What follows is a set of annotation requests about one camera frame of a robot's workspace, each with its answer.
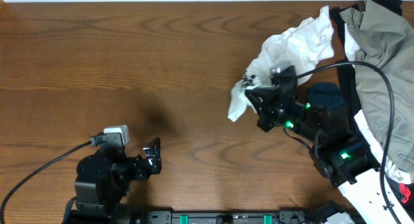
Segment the white t-shirt with black print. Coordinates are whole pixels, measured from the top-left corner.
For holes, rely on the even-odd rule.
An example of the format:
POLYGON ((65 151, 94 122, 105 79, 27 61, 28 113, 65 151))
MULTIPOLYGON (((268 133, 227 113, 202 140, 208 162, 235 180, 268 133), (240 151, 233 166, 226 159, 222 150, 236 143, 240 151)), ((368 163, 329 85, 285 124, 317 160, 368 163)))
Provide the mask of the white t-shirt with black print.
POLYGON ((332 35, 334 29, 329 16, 329 7, 320 8, 317 18, 308 17, 298 27, 291 27, 281 34, 275 34, 261 46, 261 52, 246 68, 245 74, 255 74, 259 84, 244 88, 243 78, 236 82, 231 90, 228 118, 235 122, 252 106, 245 90, 256 87, 270 87, 270 67, 281 61, 290 61, 297 74, 303 74, 316 68, 317 64, 334 56, 332 35))

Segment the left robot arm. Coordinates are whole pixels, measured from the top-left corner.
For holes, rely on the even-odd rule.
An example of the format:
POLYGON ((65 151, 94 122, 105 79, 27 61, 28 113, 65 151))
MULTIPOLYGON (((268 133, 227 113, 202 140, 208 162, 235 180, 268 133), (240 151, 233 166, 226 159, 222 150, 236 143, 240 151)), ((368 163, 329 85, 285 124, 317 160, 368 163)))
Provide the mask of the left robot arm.
POLYGON ((128 157, 117 145, 82 159, 76 168, 76 197, 65 208, 62 223, 146 223, 145 212, 121 204, 133 181, 147 181, 162 169, 160 139, 143 148, 145 156, 128 157))

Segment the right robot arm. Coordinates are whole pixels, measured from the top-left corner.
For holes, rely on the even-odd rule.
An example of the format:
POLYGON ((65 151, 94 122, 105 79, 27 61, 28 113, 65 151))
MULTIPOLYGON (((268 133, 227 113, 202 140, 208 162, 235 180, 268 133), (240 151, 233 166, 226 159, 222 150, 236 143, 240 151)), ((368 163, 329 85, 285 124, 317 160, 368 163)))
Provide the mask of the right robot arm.
POLYGON ((349 131, 346 104, 335 84, 318 83, 298 102, 293 66, 272 75, 272 86, 246 89, 263 131, 290 130, 313 141, 314 166, 353 204, 366 223, 413 220, 380 175, 380 161, 366 139, 349 131))

